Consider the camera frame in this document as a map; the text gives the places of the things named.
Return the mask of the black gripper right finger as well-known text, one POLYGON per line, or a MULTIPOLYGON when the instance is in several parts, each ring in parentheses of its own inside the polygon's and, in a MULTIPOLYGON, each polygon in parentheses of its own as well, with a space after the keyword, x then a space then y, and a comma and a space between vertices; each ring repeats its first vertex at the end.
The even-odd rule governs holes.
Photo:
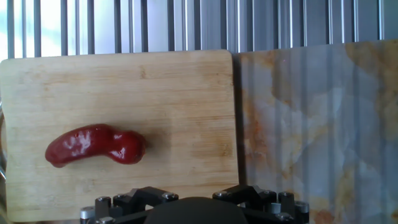
POLYGON ((247 223, 309 224, 308 202, 293 193, 263 190, 255 185, 235 185, 213 194, 213 199, 236 205, 247 223))

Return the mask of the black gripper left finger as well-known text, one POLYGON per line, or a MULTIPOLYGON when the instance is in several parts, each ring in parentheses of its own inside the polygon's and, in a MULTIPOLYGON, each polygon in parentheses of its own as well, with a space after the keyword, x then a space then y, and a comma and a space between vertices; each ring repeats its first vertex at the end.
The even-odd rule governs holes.
POLYGON ((93 206, 80 209, 80 224, 144 223, 149 211, 146 206, 173 202, 178 194, 154 187, 132 189, 113 197, 100 196, 93 206))

